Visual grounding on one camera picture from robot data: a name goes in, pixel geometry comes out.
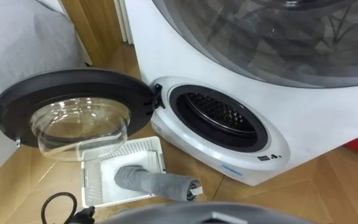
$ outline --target white washing machine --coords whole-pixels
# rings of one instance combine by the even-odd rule
[[[256,185],[358,137],[358,0],[126,7],[154,130],[205,164]]]
[[[22,80],[0,95],[7,137],[85,161],[151,119],[163,138],[249,185],[358,137],[358,0],[126,7],[145,83],[95,68]]]

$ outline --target gray cloth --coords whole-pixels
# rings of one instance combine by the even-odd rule
[[[34,0],[0,0],[0,93],[20,79],[84,66],[74,25]]]
[[[153,174],[141,166],[125,166],[114,176],[116,184],[124,189],[155,194],[179,202],[194,200],[190,189],[196,188],[199,180],[184,175]]]

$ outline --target glass door window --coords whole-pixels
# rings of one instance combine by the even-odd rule
[[[154,0],[194,48],[245,77],[358,85],[358,0]]]

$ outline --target wooden floor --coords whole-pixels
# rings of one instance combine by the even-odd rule
[[[123,46],[109,68],[139,77],[132,47]],[[150,125],[131,139],[155,136]],[[162,140],[167,171],[197,177],[204,194],[199,201],[251,203],[297,215],[316,223],[358,223],[358,153],[335,149],[256,187],[241,184],[204,165]],[[0,169],[0,223],[35,224],[47,197],[61,191],[80,201],[79,163],[49,161],[38,150],[21,147]],[[167,202],[153,198],[109,208],[98,208],[101,221],[123,208]],[[63,223],[71,201],[59,198],[47,209],[48,223]]]

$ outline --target gray towel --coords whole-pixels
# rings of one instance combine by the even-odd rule
[[[141,166],[125,166],[114,176],[116,184],[124,189],[155,194],[179,202],[195,199],[190,190],[195,189],[199,180],[175,174],[153,174]]]

